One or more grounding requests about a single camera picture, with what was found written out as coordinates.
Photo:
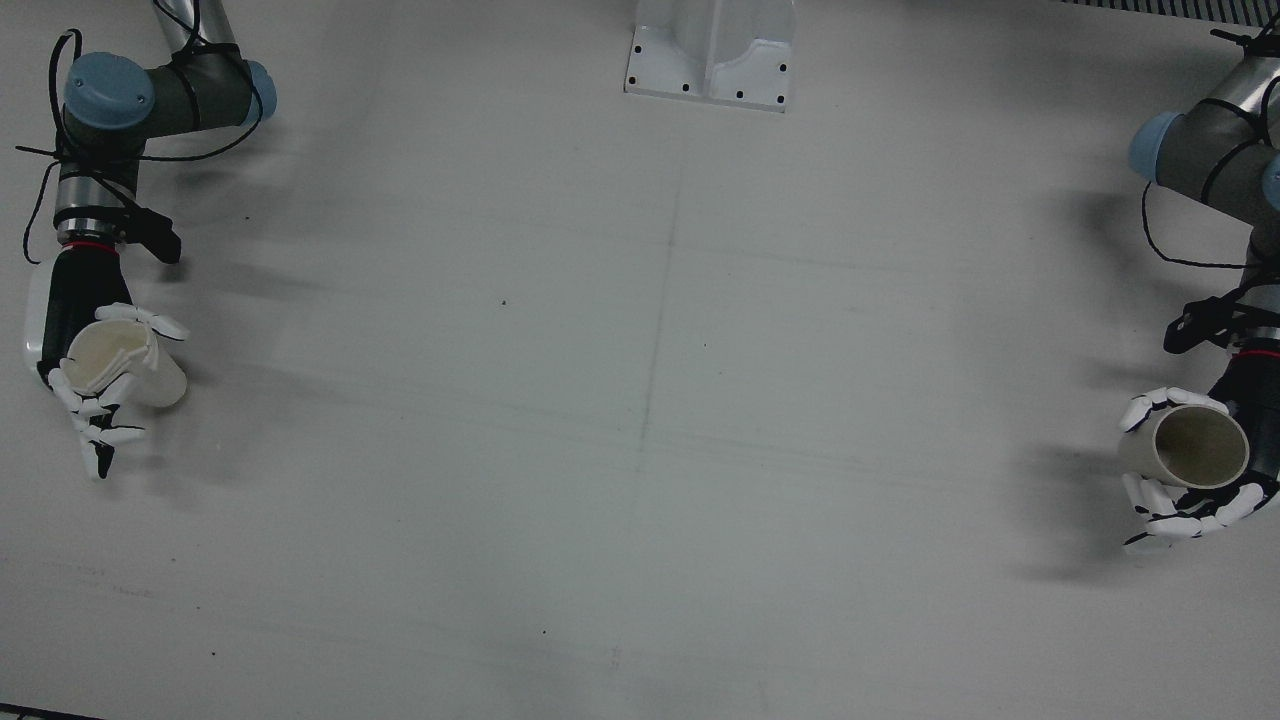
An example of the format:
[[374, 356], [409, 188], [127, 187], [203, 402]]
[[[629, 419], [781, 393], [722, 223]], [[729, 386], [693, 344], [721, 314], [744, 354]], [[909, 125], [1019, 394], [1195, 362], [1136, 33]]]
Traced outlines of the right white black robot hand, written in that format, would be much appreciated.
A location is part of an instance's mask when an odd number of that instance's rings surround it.
[[125, 405], [170, 407], [187, 392], [165, 341], [188, 340], [174, 319], [133, 304], [120, 255], [87, 240], [67, 245], [32, 275], [24, 360], [76, 433], [84, 470], [108, 477], [116, 448], [145, 429], [118, 425]]

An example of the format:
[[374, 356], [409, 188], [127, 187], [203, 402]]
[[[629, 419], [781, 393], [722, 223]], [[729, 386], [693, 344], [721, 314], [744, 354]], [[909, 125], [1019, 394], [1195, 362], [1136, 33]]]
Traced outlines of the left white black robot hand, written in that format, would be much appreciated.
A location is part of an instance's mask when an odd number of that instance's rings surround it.
[[1130, 400], [1121, 477], [1143, 530], [1133, 553], [1225, 529], [1277, 497], [1277, 346], [1244, 345], [1207, 395], [1161, 387]]

